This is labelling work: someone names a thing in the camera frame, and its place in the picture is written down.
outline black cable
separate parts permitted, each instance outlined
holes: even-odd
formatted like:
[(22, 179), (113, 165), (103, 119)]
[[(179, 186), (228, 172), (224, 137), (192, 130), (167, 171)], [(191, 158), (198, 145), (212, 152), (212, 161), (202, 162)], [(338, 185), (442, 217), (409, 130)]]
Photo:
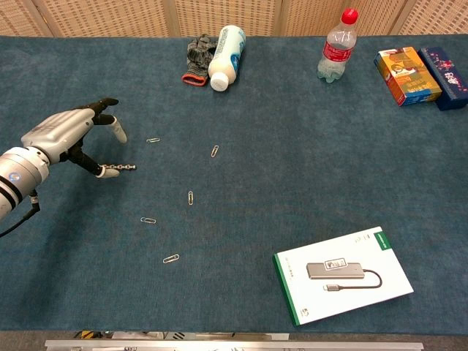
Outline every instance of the black cable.
[(327, 284), (323, 288), (327, 291), (340, 291), (343, 289), (377, 289), (378, 287), (382, 286), (382, 277), (376, 272), (371, 269), (363, 269), (363, 272), (373, 273), (379, 278), (379, 284), (377, 285), (361, 285), (361, 286), (351, 286), (351, 287), (342, 287), (341, 285), (337, 284)]
[(32, 209), (29, 210), (29, 212), (27, 214), (25, 214), (24, 217), (18, 223), (16, 223), (11, 228), (5, 230), (2, 234), (0, 234), (0, 238), (3, 238), (6, 234), (11, 233), (13, 230), (18, 228), (20, 225), (22, 225), (28, 219), (33, 217), (33, 215), (35, 215), (37, 212), (41, 211), (41, 208), (39, 207), (39, 198), (37, 197), (36, 189), (34, 189), (31, 192), (31, 194), (29, 194), (29, 197), (31, 199)]
[(378, 287), (381, 287), (382, 286), (382, 277), (376, 272), (376, 271), (373, 271), (371, 269), (363, 269), (363, 272), (369, 272), (369, 273), (373, 273), (377, 276), (377, 278), (379, 278), (379, 284), (378, 285), (361, 285), (361, 286), (355, 286), (355, 287), (342, 287), (341, 285), (339, 285), (339, 289), (340, 290), (343, 290), (343, 289), (377, 289)]

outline usb cable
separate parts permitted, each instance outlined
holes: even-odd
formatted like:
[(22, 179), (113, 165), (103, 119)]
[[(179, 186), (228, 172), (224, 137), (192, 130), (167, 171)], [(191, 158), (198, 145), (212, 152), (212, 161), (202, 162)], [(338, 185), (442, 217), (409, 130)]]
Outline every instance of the usb cable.
[(375, 274), (377, 278), (379, 278), (379, 284), (361, 285), (361, 286), (355, 286), (355, 287), (342, 287), (341, 285), (338, 285), (338, 284), (327, 284), (323, 286), (323, 289), (326, 291), (340, 291), (343, 289), (377, 289), (378, 287), (382, 286), (382, 277), (376, 271), (372, 271), (370, 269), (363, 269), (363, 272), (369, 272), (369, 273)]

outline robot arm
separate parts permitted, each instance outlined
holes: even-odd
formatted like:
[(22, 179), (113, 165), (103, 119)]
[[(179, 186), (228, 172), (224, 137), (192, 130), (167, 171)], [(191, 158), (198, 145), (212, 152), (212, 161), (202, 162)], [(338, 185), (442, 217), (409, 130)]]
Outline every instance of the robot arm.
[[(83, 138), (95, 125), (108, 125), (118, 141), (127, 136), (117, 118), (101, 112), (118, 100), (105, 98), (98, 102), (56, 113), (26, 133), (22, 148), (11, 148), (0, 156), (0, 220), (49, 175), (49, 166), (68, 159), (98, 178), (116, 177), (118, 170), (98, 165), (81, 150)], [(37, 194), (31, 199), (37, 201)]]

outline metal chain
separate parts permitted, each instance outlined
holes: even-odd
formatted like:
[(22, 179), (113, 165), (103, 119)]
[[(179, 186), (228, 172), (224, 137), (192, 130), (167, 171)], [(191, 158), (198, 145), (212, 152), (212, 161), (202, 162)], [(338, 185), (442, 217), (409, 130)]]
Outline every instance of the metal chain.
[(136, 165), (101, 165), (108, 170), (136, 170)]

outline wooden panel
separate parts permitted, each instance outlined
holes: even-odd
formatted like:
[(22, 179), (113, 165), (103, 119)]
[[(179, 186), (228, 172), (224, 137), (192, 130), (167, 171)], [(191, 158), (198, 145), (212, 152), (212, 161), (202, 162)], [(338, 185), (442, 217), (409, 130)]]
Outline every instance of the wooden panel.
[(358, 35), (387, 35), (393, 28), (405, 0), (352, 0), (347, 6), (359, 12), (356, 23)]
[(57, 37), (169, 37), (162, 0), (35, 0)]
[(284, 0), (281, 34), (327, 35), (338, 24), (343, 6), (341, 0)]
[(271, 36), (279, 14), (277, 0), (175, 0), (182, 37), (218, 36), (227, 24), (241, 27), (246, 35)]
[(401, 9), (400, 15), (397, 17), (393, 28), (390, 30), (390, 35), (397, 35), (400, 32), (403, 23), (407, 19), (409, 13), (411, 12), (413, 6), (415, 6), (415, 2), (417, 0), (406, 0), (404, 2), (403, 8)]
[(400, 34), (468, 34), (467, 0), (417, 0)]
[(0, 0), (0, 35), (49, 37), (51, 33), (30, 0)]

